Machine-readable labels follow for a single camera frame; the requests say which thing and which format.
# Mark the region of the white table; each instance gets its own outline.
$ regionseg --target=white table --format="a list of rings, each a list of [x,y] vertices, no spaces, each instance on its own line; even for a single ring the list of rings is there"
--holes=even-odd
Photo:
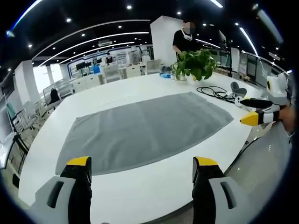
[[[236,80],[214,74],[200,85],[217,85],[230,90],[232,81]],[[236,82],[247,89],[247,96],[261,97],[259,90]],[[55,175],[59,153],[77,117],[189,91],[197,93],[196,88],[186,82],[154,74],[101,85],[66,98],[48,118],[30,148],[21,173],[20,199],[31,205],[35,192]],[[200,144],[168,159],[119,173],[93,176],[90,209],[93,224],[139,224],[165,216],[189,203],[192,200],[194,156],[216,160],[222,171],[229,167],[251,131],[250,126],[239,121],[247,112],[234,104],[200,95],[227,110],[234,120]]]

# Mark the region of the green leaves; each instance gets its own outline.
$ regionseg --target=green leaves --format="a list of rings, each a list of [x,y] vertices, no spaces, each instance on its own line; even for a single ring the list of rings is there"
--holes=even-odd
[[[175,70],[175,75],[179,79],[179,75],[190,76],[194,75],[197,80],[202,78],[208,79],[213,74],[213,71],[217,68],[216,61],[211,57],[209,50],[202,50],[200,53],[197,52],[183,52],[180,56],[180,60],[175,63],[178,64],[175,68],[175,64],[171,66],[171,70]]]

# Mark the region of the gray cloth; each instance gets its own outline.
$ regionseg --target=gray cloth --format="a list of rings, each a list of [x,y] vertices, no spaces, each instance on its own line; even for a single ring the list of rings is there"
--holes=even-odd
[[[181,153],[233,120],[195,93],[150,99],[75,120],[56,165],[60,175],[75,157],[92,157],[93,175],[148,165]]]

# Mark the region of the black cable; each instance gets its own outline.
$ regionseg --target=black cable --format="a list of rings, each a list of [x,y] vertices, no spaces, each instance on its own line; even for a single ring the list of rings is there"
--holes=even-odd
[[[215,91],[213,88],[218,88],[218,89],[221,89],[222,91]],[[203,90],[204,89],[209,89],[212,91],[213,95],[211,94],[208,94],[206,92],[204,92]],[[227,93],[227,91],[219,86],[216,86],[216,85],[211,85],[211,86],[207,86],[207,87],[198,87],[196,89],[197,92],[200,92],[200,93],[203,93],[203,94],[206,94],[210,97],[215,97],[217,99],[222,99],[224,101],[227,101],[229,103],[232,103],[234,104],[235,103],[235,97],[230,97],[230,98],[227,98],[225,95]]]

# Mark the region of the white pillar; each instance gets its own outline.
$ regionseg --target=white pillar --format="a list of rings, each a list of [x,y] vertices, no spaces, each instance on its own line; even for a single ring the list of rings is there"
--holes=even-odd
[[[177,61],[172,43],[175,32],[182,27],[182,20],[168,16],[161,16],[150,25],[154,58],[161,59],[166,66],[170,66]]]
[[[40,96],[34,78],[32,60],[21,62],[14,72],[22,104],[27,101],[32,103],[38,101]]]
[[[48,73],[51,85],[54,84],[54,79],[53,79],[53,75],[52,75],[51,66],[49,66],[49,65],[47,66],[47,73]]]
[[[70,79],[70,75],[67,69],[67,65],[66,64],[61,64],[60,65],[60,70],[61,70],[61,74],[62,77],[64,78],[64,80],[69,80]]]

